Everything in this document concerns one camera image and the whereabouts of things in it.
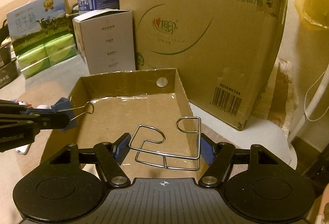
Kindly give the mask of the white remote control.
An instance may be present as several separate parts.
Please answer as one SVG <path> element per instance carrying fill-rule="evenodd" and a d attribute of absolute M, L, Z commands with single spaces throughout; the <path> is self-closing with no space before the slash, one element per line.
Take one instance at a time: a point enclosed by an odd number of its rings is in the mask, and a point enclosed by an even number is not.
<path fill-rule="evenodd" d="M 17 147 L 15 149 L 15 151 L 16 151 L 17 154 L 26 155 L 26 154 L 28 154 L 28 151 L 30 150 L 30 147 L 31 147 L 31 144 L 26 144 L 26 145 Z"/>

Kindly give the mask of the blue binder clip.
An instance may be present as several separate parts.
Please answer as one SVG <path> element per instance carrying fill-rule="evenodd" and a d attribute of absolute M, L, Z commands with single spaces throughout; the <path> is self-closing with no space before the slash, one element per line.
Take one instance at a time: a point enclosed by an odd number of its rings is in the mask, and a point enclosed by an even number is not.
<path fill-rule="evenodd" d="M 26 115 L 38 114 L 49 116 L 50 120 L 44 124 L 45 129 L 60 129 L 62 133 L 78 126 L 77 118 L 84 114 L 93 114 L 95 110 L 92 102 L 86 102 L 81 107 L 72 107 L 69 98 L 60 98 L 54 105 L 39 105 L 28 109 Z"/>

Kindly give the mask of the silver wire holder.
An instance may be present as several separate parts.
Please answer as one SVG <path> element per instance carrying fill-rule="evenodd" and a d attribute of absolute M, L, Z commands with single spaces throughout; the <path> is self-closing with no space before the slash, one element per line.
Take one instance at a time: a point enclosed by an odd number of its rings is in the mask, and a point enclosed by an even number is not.
<path fill-rule="evenodd" d="M 175 130 L 165 134 L 159 128 L 140 124 L 128 144 L 136 152 L 135 161 L 148 166 L 176 171 L 198 171 L 201 157 L 200 117 L 183 116 Z"/>

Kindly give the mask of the red Doraemon toy figure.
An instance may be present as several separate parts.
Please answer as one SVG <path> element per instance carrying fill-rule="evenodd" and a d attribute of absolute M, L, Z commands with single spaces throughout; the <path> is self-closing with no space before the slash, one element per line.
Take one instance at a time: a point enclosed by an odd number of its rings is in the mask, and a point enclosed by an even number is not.
<path fill-rule="evenodd" d="M 25 101 L 19 101 L 19 100 L 16 100 L 15 103 L 17 103 L 17 104 L 19 104 L 19 105 L 21 105 L 21 106 L 26 106 L 26 107 L 30 107 L 30 108 L 32 107 L 31 104 L 28 104 L 28 103 L 25 102 Z"/>

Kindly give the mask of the lower black food bowl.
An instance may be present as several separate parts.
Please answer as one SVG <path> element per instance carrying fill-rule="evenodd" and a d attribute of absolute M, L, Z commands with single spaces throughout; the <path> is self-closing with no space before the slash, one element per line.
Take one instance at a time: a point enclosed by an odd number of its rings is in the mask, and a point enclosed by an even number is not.
<path fill-rule="evenodd" d="M 0 88 L 8 85 L 18 77 L 17 58 L 13 58 L 10 63 L 0 70 Z"/>

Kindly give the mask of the black food bowl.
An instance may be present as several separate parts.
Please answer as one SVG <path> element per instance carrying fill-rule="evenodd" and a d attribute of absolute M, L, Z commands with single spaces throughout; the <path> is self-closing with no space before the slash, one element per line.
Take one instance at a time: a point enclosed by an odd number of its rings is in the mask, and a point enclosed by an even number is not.
<path fill-rule="evenodd" d="M 18 77 L 17 58 L 13 58 L 10 63 L 0 70 L 0 88 L 8 85 Z"/>
<path fill-rule="evenodd" d="M 1 45 L 0 48 L 0 67 L 4 67 L 10 62 L 11 62 L 11 43 L 6 43 Z"/>

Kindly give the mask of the green tissue pack left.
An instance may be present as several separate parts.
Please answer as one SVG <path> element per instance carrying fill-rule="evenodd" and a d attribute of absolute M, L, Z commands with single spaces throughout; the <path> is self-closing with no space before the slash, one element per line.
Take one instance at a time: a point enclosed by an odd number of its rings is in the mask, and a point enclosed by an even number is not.
<path fill-rule="evenodd" d="M 27 79 L 51 67 L 48 54 L 44 46 L 40 45 L 18 57 L 21 73 Z"/>

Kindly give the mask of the green tissue pack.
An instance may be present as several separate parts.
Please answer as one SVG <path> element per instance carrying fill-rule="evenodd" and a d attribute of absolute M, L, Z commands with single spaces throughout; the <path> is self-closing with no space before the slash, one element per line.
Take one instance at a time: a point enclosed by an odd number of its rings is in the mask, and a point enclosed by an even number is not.
<path fill-rule="evenodd" d="M 18 57 L 21 73 L 27 79 L 51 67 L 48 54 L 44 46 L 40 45 Z"/>
<path fill-rule="evenodd" d="M 66 34 L 44 44 L 51 66 L 76 55 L 74 36 Z"/>

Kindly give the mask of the upper black food bowl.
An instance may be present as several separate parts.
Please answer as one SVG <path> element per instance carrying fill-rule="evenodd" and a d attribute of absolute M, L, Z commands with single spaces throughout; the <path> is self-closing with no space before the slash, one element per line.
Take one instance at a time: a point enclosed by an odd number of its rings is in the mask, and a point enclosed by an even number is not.
<path fill-rule="evenodd" d="M 11 43 L 6 43 L 1 45 L 0 48 L 0 67 L 4 67 L 10 62 L 11 62 Z"/>

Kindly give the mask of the shallow open cardboard tray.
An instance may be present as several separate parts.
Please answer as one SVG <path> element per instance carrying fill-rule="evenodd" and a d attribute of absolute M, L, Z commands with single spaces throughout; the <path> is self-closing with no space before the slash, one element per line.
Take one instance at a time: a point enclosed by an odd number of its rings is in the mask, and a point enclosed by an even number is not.
<path fill-rule="evenodd" d="M 116 141 L 124 133 L 133 134 L 140 124 L 159 128 L 165 134 L 175 130 L 178 118 L 192 116 L 185 90 L 176 69 L 115 72 L 81 77 L 69 95 L 71 105 L 92 102 L 93 114 L 78 117 L 78 126 L 62 133 L 51 132 L 41 159 L 47 160 L 65 145 L 92 148 L 100 142 Z M 135 161 L 130 150 L 122 170 L 130 179 L 199 178 L 206 168 L 200 161 L 198 171 L 156 168 Z"/>

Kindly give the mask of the green tissue pack right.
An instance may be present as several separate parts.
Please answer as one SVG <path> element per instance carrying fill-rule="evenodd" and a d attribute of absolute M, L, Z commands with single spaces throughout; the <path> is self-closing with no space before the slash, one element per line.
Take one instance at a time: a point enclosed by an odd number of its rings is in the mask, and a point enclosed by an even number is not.
<path fill-rule="evenodd" d="M 74 36 L 66 34 L 44 44 L 51 66 L 76 55 Z"/>

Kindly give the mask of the green cow milk carton box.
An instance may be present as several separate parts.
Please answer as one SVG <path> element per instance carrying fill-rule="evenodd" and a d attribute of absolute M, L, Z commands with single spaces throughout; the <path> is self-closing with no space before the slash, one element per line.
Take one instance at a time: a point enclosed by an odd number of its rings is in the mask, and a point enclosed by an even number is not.
<path fill-rule="evenodd" d="M 9 36 L 17 56 L 69 32 L 68 0 L 35 0 L 7 14 Z"/>

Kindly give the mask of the white humidifier product box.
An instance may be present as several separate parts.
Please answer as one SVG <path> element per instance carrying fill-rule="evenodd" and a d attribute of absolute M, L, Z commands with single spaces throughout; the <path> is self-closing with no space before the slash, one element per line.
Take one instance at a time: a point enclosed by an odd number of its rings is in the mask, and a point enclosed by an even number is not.
<path fill-rule="evenodd" d="M 131 11 L 89 11 L 73 18 L 73 27 L 90 74 L 136 69 Z"/>

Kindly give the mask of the white stand pole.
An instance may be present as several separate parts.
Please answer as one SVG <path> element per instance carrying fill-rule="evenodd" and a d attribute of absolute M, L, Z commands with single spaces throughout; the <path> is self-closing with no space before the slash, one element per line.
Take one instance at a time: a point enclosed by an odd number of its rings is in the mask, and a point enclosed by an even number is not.
<path fill-rule="evenodd" d="M 316 119 L 312 119 L 311 115 L 313 114 L 313 112 L 315 111 L 315 109 L 317 108 L 317 106 L 319 105 L 319 102 L 321 101 L 325 91 L 328 88 L 328 69 L 329 66 L 327 66 L 326 70 L 318 77 L 318 79 L 307 89 L 306 94 L 305 94 L 305 98 L 303 101 L 303 116 L 301 116 L 301 118 L 299 118 L 298 123 L 296 124 L 296 126 L 293 128 L 293 130 L 289 133 L 288 136 L 288 143 L 291 144 L 293 142 L 293 140 L 295 139 L 295 137 L 297 137 L 297 134 L 299 133 L 299 131 L 302 129 L 302 127 L 305 125 L 305 123 L 307 121 L 309 122 L 317 122 L 319 121 L 321 118 L 323 118 L 325 116 L 325 114 L 328 112 L 328 107 L 326 108 L 326 110 L 322 113 L 322 115 Z M 309 102 L 309 104 L 306 104 L 307 101 L 307 97 L 309 94 L 309 91 L 318 83 L 318 87 L 317 90 L 315 92 L 315 94 L 313 95 L 311 101 Z"/>

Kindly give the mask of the large brown cardboard box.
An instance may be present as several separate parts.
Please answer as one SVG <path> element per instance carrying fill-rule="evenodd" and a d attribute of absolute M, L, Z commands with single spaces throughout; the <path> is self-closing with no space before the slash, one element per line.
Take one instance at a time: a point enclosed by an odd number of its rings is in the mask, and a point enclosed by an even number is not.
<path fill-rule="evenodd" d="M 242 130 L 282 39 L 287 0 L 120 0 L 140 69 L 176 68 L 191 103 Z"/>

